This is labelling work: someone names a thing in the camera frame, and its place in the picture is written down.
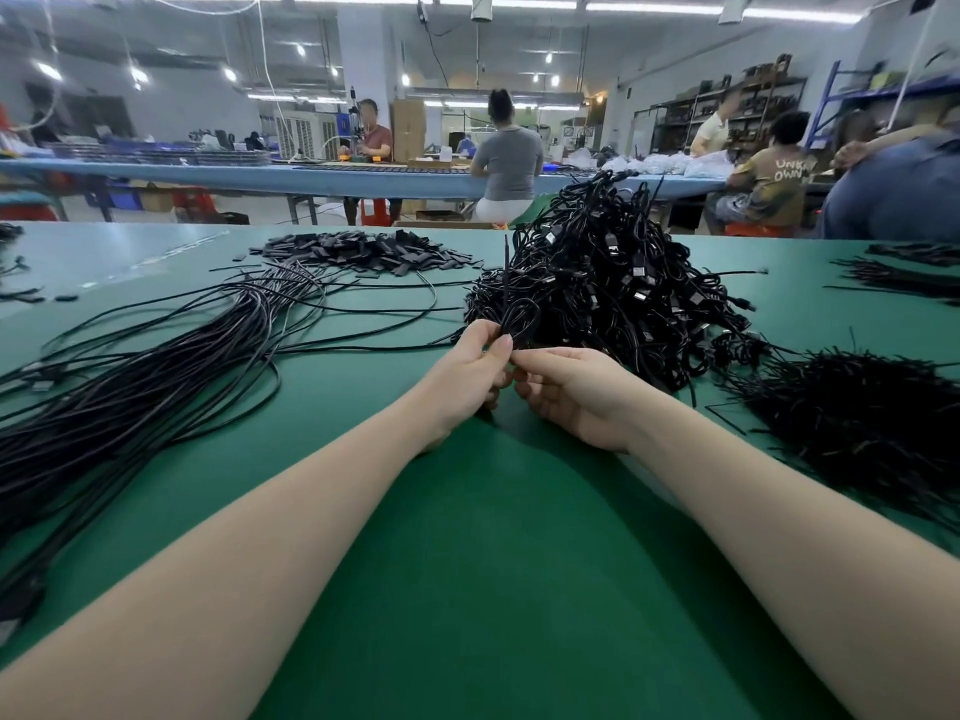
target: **white pants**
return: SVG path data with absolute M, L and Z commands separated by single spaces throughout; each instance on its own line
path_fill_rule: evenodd
M 532 202 L 533 199 L 492 201 L 485 196 L 477 202 L 476 209 L 473 210 L 473 221 L 475 223 L 506 225 L 526 212 Z

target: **short black hair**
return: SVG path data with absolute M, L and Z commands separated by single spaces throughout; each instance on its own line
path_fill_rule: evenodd
M 717 100 L 717 105 L 719 106 L 726 101 L 730 96 L 739 96 L 743 93 L 743 83 L 737 83 L 736 85 L 731 85 L 729 88 L 726 88 L 723 93 L 720 94 L 719 99 Z
M 781 113 L 770 126 L 770 134 L 778 144 L 797 144 L 804 138 L 810 114 L 807 111 Z
M 486 104 L 486 113 L 495 124 L 510 121 L 514 115 L 514 101 L 506 88 L 494 88 L 489 92 L 489 102 Z

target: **blue shirt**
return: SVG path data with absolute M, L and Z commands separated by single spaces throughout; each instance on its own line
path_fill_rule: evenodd
M 827 240 L 960 243 L 960 134 L 868 156 L 833 186 L 818 229 Z

